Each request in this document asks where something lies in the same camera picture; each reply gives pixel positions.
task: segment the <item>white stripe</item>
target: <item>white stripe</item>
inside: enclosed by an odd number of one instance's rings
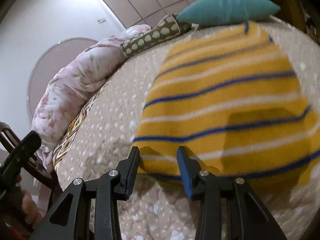
[[[190,76],[184,76],[184,77],[172,78],[170,80],[165,80],[165,81],[153,86],[152,91],[158,89],[159,87],[170,85],[170,84],[206,78],[209,75],[217,74],[217,73],[225,71],[229,68],[232,69],[232,68],[239,67],[241,65],[247,66],[247,65],[255,64],[255,63],[259,63],[259,62],[266,62],[266,61],[274,60],[274,59],[281,58],[281,57],[286,57],[286,55],[282,54],[280,51],[272,51],[272,52],[269,52],[264,55],[260,54],[260,55],[256,55],[251,58],[244,58],[241,60],[231,61],[231,62],[228,62],[227,64],[217,66],[213,69],[209,69],[209,70],[201,72],[199,74],[194,74],[194,75],[190,75]]]
[[[303,139],[311,137],[316,133],[319,127],[320,127],[320,121],[310,131],[299,132],[299,133],[296,133],[287,137],[282,137],[273,141],[255,143],[248,146],[234,147],[227,150],[219,150],[219,151],[214,151],[209,153],[198,154],[197,156],[191,157],[191,158],[207,160],[207,159],[213,159],[213,158],[220,158],[220,157],[226,157],[226,156],[232,156],[232,155],[270,150],[270,149],[281,147],[281,146],[294,143],[297,141],[301,141]],[[171,156],[144,155],[142,156],[142,158],[146,160],[168,160],[171,162],[177,161],[175,157],[171,157]]]
[[[172,55],[172,57],[174,57],[174,59],[171,59],[168,62],[165,61],[163,63],[163,65],[162,65],[162,68],[164,68],[168,63],[174,64],[175,61],[179,61],[181,59],[187,60],[187,59],[193,58],[194,56],[198,55],[200,52],[201,53],[212,52],[214,49],[229,48],[230,46],[235,45],[235,44],[237,46],[245,45],[246,48],[242,48],[242,49],[247,49],[247,47],[249,47],[250,45],[253,45],[256,42],[256,40],[258,40],[257,38],[261,37],[260,34],[261,34],[260,33],[260,28],[258,27],[257,33],[251,38],[248,37],[248,36],[244,36],[243,38],[241,38],[239,40],[230,41],[230,42],[223,43],[223,44],[217,44],[217,45],[214,45],[214,46],[209,46],[208,45],[206,47],[200,47],[200,48],[194,47],[193,50],[190,51],[188,54],[182,54],[182,55],[174,54],[174,55]]]
[[[170,161],[177,162],[176,157],[161,156],[161,155],[141,155],[142,160],[155,160],[155,161]]]
[[[196,118],[196,117],[213,113],[216,111],[233,109],[241,106],[263,104],[263,103],[290,102],[290,101],[297,100],[299,98],[301,98],[301,94],[299,92],[290,92],[290,93],[284,93],[280,95],[252,96],[247,98],[239,98],[239,99],[230,100],[230,101],[223,102],[216,105],[211,105],[187,114],[164,115],[164,116],[144,118],[141,120],[141,124],[151,123],[151,122],[187,121],[192,118]]]

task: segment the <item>white wall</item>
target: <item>white wall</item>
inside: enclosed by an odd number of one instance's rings
[[[99,41],[122,30],[102,0],[17,0],[0,24],[0,121],[21,139],[30,131],[28,80],[52,45],[73,37]]]

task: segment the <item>brown pillow with white dots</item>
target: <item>brown pillow with white dots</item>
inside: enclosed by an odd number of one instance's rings
[[[152,30],[134,35],[131,39],[120,44],[122,53],[132,57],[161,42],[170,40],[186,33],[191,24],[177,20],[176,13],[166,15]]]

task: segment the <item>beige bedspread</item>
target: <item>beige bedspread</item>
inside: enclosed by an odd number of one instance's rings
[[[320,112],[320,48],[286,24],[273,22],[261,26],[289,55],[302,91]],[[62,189],[78,177],[98,178],[127,157],[146,95],[170,47],[175,42],[214,35],[222,28],[230,26],[189,32],[124,63],[87,103],[55,150],[54,164]],[[289,240],[301,237],[320,207],[319,177],[318,164],[308,185],[260,196]],[[179,184],[140,175],[130,200],[118,203],[123,240],[192,240],[195,236],[199,203],[191,203]]]

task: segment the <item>mattress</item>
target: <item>mattress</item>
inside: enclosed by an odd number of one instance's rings
[[[320,111],[320,48],[308,36],[280,21],[259,24],[289,56],[302,92]],[[116,168],[131,149],[145,98],[173,44],[214,35],[223,28],[191,31],[127,60],[87,102],[54,151],[53,164],[62,189],[73,179],[99,178]],[[320,207],[320,165],[309,183],[260,195],[289,240],[299,239]],[[181,184],[138,175],[127,202],[118,202],[122,239],[193,239],[199,202],[190,202]],[[91,211],[93,226],[94,203]]]

